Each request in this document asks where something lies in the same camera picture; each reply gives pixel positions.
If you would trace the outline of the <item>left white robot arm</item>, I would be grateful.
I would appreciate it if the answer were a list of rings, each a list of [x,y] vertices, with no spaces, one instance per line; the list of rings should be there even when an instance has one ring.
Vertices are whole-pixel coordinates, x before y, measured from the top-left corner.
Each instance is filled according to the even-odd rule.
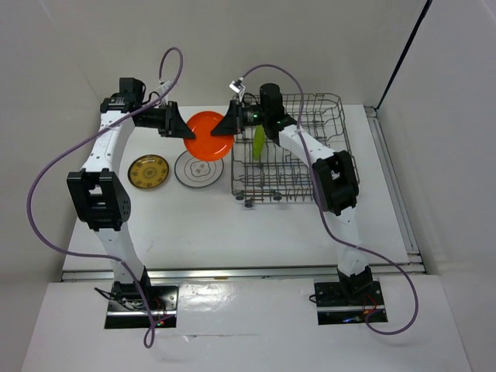
[[[161,83],[158,98],[146,107],[144,83],[120,78],[119,91],[101,103],[99,135],[88,159],[67,176],[77,217],[95,232],[111,261],[113,285],[108,297],[127,301],[136,309],[150,305],[153,290],[129,232],[131,200],[119,180],[119,169],[136,127],[156,129],[163,137],[194,138],[177,103],[167,100],[173,86],[172,81]]]

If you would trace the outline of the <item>brown yellow patterned plate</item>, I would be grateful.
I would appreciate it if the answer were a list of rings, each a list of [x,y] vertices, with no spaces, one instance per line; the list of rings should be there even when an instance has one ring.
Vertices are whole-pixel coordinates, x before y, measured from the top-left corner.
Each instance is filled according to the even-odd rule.
[[[147,154],[131,163],[127,177],[135,188],[151,190],[161,186],[167,180],[169,173],[169,163],[163,157]]]

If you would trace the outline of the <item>white plate with grey rings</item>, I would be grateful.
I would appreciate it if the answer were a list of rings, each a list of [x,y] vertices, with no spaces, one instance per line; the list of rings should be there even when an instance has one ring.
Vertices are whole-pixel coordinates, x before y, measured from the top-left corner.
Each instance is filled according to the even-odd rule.
[[[174,162],[177,182],[190,190],[203,190],[217,185],[223,176],[225,162],[199,160],[188,151],[181,153]]]

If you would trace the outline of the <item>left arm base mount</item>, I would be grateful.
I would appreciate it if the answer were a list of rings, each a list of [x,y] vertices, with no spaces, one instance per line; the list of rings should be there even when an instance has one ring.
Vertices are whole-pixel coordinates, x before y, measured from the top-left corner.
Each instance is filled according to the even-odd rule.
[[[108,303],[105,329],[147,329],[150,319],[145,302],[137,295],[126,298],[114,288],[94,290]],[[172,329],[177,326],[179,284],[159,284],[149,287],[148,307],[157,329]]]

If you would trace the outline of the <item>green plate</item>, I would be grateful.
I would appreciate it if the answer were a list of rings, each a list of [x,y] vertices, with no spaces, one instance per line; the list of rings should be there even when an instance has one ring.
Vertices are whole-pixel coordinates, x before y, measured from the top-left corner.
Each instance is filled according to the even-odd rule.
[[[262,125],[255,128],[253,134],[253,160],[259,161],[266,141],[265,131]]]

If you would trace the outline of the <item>orange plate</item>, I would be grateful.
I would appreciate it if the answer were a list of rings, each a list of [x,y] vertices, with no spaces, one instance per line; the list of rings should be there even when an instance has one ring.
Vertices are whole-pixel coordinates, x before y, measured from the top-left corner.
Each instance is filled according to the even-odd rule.
[[[221,122],[223,116],[213,111],[194,114],[188,121],[194,139],[184,139],[186,150],[196,159],[217,161],[225,157],[233,147],[233,135],[213,136],[211,131]]]

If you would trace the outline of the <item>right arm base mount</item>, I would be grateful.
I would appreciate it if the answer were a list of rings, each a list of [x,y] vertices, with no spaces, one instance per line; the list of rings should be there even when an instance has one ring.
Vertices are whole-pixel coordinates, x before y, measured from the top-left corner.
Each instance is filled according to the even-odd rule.
[[[369,323],[388,322],[379,281],[354,297],[346,297],[338,282],[315,282],[308,300],[316,306],[320,326],[365,323],[368,315]]]

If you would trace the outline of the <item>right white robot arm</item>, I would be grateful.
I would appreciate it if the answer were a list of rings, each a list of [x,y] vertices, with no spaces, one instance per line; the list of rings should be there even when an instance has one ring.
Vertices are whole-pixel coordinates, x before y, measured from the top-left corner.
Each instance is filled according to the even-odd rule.
[[[242,78],[232,81],[229,88],[237,94],[237,99],[229,103],[227,113],[211,134],[214,137],[238,134],[246,127],[261,125],[269,140],[308,168],[324,227],[336,242],[339,297],[347,304],[357,303],[367,295],[373,278],[368,259],[358,250],[361,239],[355,211],[359,185],[352,156],[346,150],[325,146],[303,128],[303,98],[294,117],[284,107],[277,84],[263,84],[259,90],[260,102],[255,105],[243,102]]]

